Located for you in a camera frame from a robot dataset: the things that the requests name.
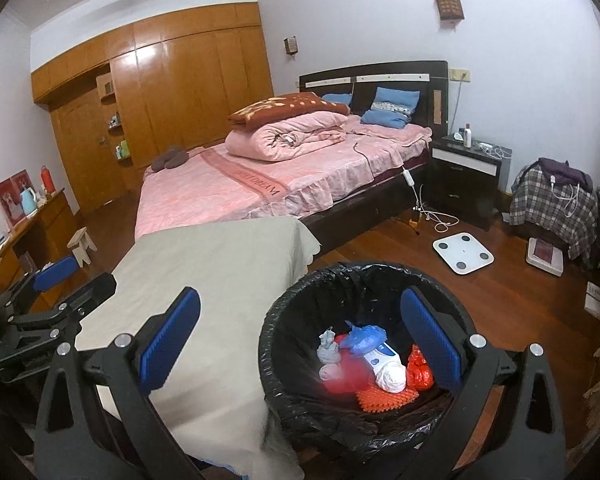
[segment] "metal screw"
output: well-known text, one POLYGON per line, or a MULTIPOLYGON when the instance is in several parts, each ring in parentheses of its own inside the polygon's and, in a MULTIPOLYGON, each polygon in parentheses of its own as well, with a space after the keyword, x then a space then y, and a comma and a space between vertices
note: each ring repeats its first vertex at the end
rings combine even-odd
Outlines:
POLYGON ((67 355, 71 351, 71 345, 69 343, 60 343, 58 345, 58 353, 60 355, 67 355))
POLYGON ((485 346, 487 346, 487 340, 484 338, 484 336, 480 334, 473 334, 469 338, 469 343, 471 343, 476 348, 484 348, 485 346))
POLYGON ((125 348, 131 344, 131 334, 119 334, 113 342, 118 348, 125 348))
POLYGON ((542 348, 542 346, 540 346, 538 343, 531 343, 531 345, 529 345, 529 351, 536 357, 540 357, 542 354, 544 354, 544 348, 542 348))

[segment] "headboard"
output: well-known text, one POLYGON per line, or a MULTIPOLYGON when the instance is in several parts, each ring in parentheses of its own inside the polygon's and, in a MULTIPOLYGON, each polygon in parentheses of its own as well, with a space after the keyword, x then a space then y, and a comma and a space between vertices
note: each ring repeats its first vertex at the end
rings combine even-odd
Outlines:
POLYGON ((351 113, 362 115, 371 108, 376 88, 420 91, 411 122, 428 126, 433 137, 448 132, 448 63, 446 61, 395 61, 347 66, 300 76, 300 91, 325 94, 351 93, 351 113))

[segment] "plaid cloth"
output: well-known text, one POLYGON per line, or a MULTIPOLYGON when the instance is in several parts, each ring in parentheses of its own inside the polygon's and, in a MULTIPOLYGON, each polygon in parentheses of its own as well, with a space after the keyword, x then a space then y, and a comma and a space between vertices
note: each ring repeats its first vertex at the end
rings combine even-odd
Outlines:
MULTIPOLYGON (((520 171, 511 186, 514 197, 509 223, 521 225, 526 221, 539 225, 569 244, 571 260, 582 254, 587 261, 596 240, 598 196, 581 188, 577 200, 558 200, 542 169, 535 166, 527 171, 527 168, 520 171)), ((554 186, 555 194, 561 198, 569 198, 575 190, 571 186, 554 186)))

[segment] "light blue kettle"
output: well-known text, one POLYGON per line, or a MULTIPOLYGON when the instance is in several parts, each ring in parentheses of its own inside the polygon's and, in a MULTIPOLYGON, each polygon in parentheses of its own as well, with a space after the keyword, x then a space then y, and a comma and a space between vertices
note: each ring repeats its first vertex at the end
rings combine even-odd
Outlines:
POLYGON ((20 194, 20 203, 22 204, 24 214, 27 216, 38 209, 38 206, 36 205, 36 194, 33 193, 33 190, 30 187, 27 187, 27 189, 20 194))

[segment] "blue pillow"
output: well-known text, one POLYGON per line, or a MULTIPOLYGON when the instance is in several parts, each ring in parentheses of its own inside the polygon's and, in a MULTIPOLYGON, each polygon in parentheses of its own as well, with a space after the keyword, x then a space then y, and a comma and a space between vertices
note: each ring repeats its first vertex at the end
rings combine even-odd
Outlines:
POLYGON ((322 98, 330 103, 349 106, 351 104, 352 94, 325 94, 322 98))
POLYGON ((373 109, 367 110, 360 118, 362 124, 379 124, 380 126, 396 128, 397 130, 403 129, 410 121, 411 118, 397 114, 396 112, 373 109))
POLYGON ((396 112, 406 117, 407 122, 411 122, 418 101, 420 100, 419 91, 394 90, 391 88, 378 87, 376 97, 371 105, 372 110, 387 110, 396 112))

